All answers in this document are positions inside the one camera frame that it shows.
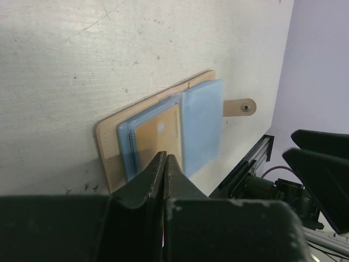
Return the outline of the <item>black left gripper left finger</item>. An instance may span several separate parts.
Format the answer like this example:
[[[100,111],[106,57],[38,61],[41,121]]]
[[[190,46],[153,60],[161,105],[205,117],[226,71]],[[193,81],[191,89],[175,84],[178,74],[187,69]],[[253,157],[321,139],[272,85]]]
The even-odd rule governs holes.
[[[165,162],[110,195],[1,197],[1,261],[160,261]]]

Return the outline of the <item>gold credit card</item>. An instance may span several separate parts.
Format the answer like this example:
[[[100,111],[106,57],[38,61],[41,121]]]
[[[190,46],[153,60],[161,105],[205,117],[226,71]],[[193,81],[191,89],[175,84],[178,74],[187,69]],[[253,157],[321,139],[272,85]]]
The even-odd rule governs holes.
[[[133,127],[137,172],[143,171],[159,151],[175,155],[179,166],[183,167],[178,104],[154,113],[151,117],[138,119]]]

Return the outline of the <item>beige leather card holder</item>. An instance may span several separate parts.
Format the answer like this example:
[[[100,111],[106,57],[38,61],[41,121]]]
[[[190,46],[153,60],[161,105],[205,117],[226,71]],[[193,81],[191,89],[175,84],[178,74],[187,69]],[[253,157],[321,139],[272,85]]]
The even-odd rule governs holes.
[[[182,172],[211,194],[256,143],[229,122],[252,120],[251,98],[227,100],[224,83],[208,70],[101,121],[96,136],[110,192],[144,171],[159,151],[176,156]]]

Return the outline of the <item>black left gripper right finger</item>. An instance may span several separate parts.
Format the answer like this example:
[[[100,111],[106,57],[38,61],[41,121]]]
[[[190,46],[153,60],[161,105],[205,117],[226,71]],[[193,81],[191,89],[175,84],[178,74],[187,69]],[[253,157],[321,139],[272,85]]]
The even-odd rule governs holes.
[[[165,261],[311,261],[300,219],[284,202],[211,199],[166,158]]]

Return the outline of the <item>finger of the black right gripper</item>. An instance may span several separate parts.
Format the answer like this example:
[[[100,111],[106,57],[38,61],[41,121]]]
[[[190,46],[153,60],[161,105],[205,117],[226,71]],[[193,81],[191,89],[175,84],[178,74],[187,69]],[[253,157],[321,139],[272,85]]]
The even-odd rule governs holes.
[[[291,134],[291,139],[302,150],[334,157],[348,157],[348,134],[300,129]]]
[[[348,160],[292,148],[283,159],[337,234],[348,233]]]

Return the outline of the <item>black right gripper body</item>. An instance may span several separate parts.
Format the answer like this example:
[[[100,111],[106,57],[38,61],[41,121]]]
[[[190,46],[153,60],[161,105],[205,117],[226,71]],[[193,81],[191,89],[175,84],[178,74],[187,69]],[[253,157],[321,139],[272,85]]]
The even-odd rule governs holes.
[[[245,198],[283,201],[298,215],[304,227],[312,230],[324,228],[318,221],[320,209],[308,191],[299,183],[283,179],[272,182],[251,176],[246,181]]]

